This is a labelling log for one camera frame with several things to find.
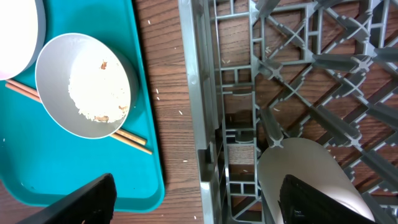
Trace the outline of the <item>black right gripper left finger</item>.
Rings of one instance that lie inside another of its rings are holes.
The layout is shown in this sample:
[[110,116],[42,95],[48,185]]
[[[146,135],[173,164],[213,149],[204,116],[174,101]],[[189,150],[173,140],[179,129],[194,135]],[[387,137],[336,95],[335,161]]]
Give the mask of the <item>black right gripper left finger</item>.
[[116,199],[113,176],[103,174],[18,224],[110,224]]

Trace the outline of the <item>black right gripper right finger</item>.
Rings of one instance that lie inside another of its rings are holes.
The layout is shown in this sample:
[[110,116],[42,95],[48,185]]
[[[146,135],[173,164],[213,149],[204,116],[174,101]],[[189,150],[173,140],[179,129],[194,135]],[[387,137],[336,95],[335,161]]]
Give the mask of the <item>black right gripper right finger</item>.
[[279,196],[285,224],[375,224],[290,174],[285,176]]

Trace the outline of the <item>white paper cup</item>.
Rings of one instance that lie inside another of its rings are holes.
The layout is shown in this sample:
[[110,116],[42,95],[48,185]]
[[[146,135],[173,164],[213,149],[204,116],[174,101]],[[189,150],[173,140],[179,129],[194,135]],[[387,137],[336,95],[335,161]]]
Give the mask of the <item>white paper cup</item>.
[[257,164],[257,179],[275,223],[282,223],[279,192],[287,174],[311,185],[352,211],[374,216],[343,169],[319,143],[304,138],[282,140],[282,147],[267,148]]

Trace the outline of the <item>leftover white rice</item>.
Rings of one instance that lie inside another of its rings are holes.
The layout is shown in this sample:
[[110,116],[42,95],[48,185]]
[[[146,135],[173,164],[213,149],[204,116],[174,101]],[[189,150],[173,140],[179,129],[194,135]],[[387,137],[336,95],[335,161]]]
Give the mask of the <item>leftover white rice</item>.
[[68,85],[78,113],[90,121],[114,123],[130,107],[130,87],[119,59],[111,52],[80,52],[71,67]]

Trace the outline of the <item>grey bowl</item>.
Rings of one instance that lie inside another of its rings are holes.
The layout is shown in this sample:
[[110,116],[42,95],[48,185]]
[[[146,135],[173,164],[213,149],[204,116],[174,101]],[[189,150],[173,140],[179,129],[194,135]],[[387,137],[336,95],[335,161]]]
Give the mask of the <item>grey bowl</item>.
[[[99,123],[78,113],[70,98],[68,85],[76,56],[86,50],[111,52],[121,62],[128,78],[131,97],[129,110],[123,119],[114,123]],[[80,33],[58,35],[45,44],[35,66],[35,84],[50,117],[69,133],[85,139],[102,139],[115,133],[127,120],[139,97],[139,82],[131,62],[115,48]]]

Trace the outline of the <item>large white pink-rimmed plate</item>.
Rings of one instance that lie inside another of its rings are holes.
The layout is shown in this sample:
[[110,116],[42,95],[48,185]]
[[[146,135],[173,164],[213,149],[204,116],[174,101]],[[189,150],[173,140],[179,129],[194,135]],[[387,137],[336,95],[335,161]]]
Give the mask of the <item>large white pink-rimmed plate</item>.
[[1,80],[31,67],[44,46],[42,0],[1,0]]

